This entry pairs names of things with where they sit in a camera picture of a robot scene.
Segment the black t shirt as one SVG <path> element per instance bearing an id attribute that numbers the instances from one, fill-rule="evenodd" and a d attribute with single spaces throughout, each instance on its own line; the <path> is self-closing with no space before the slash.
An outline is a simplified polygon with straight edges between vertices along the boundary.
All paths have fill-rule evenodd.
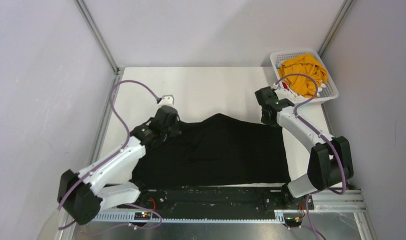
<path id="1" fill-rule="evenodd" d="M 282 129 L 218 113 L 141 158 L 131 181 L 149 189 L 290 182 Z"/>

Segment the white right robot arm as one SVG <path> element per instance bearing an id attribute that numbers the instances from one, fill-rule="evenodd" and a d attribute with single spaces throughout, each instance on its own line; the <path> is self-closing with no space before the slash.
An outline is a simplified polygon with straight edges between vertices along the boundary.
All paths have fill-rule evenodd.
<path id="1" fill-rule="evenodd" d="M 293 209 L 301 203 L 302 196 L 331 189 L 336 184 L 342 187 L 335 193 L 344 194 L 347 180 L 354 174 L 349 141 L 343 136 L 323 133 L 299 114 L 303 104 L 279 99 L 271 87 L 257 90 L 255 97 L 261 106 L 261 122 L 289 131 L 309 152 L 307 172 L 285 185 L 282 204 Z"/>

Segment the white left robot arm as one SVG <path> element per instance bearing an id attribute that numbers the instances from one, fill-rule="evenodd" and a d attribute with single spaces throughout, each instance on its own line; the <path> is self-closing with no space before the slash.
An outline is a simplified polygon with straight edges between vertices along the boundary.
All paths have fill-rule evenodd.
<path id="1" fill-rule="evenodd" d="M 74 223 L 85 225 L 112 207 L 133 204 L 136 208 L 143 208 L 148 203 L 148 194 L 134 183 L 127 181 L 112 186 L 107 183 L 125 167 L 135 167 L 141 158 L 168 138 L 179 135 L 179 126 L 177 110 L 162 105 L 154 117 L 133 130 L 127 130 L 125 142 L 105 159 L 78 172 L 65 171 L 59 184 L 58 209 L 64 209 Z"/>

